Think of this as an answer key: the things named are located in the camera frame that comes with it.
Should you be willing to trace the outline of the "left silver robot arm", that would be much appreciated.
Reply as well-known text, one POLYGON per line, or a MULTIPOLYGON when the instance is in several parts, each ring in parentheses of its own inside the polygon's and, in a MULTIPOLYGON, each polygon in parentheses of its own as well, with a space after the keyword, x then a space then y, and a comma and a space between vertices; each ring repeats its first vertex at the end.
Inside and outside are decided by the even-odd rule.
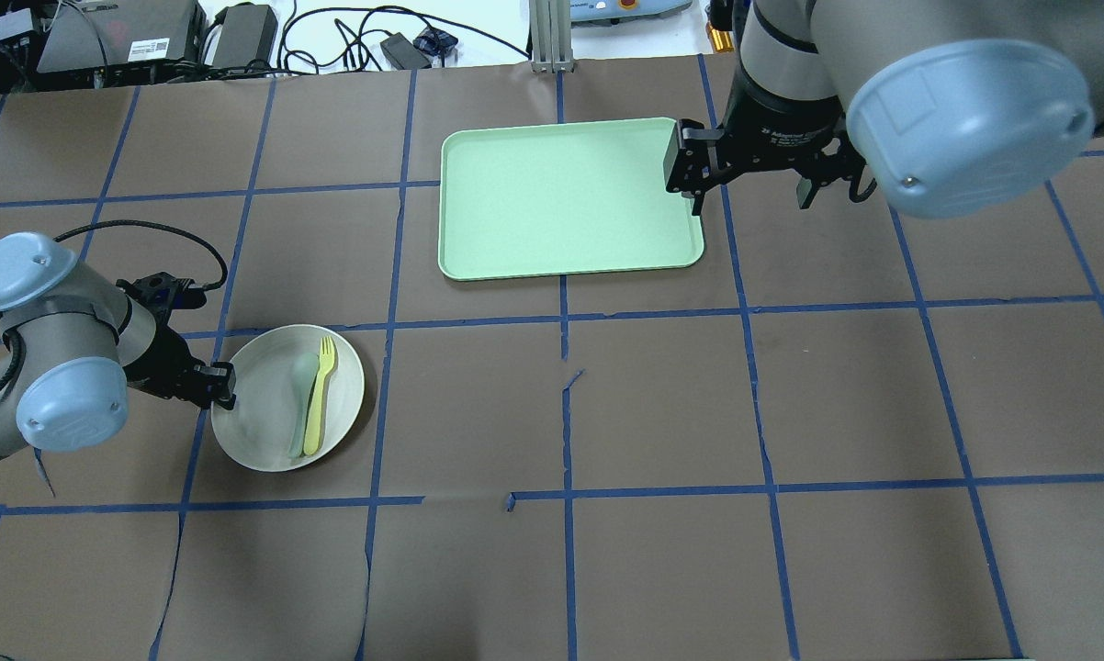
POLYGON ((73 452, 114 438, 129 390, 232 411, 233 365, 197 359, 169 323, 223 284, 166 271, 112 282, 62 237, 1 238, 0 462, 26 447, 73 452))

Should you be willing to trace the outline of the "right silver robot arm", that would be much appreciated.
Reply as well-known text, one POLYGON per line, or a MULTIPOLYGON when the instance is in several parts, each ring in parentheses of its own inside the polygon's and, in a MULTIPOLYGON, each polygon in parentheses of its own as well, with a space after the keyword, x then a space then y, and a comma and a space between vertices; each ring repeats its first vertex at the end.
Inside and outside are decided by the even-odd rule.
POLYGON ((734 40, 723 120, 682 118, 667 191, 793 171, 798 205, 955 218, 1044 183, 1104 137, 1104 1, 715 1, 734 40))

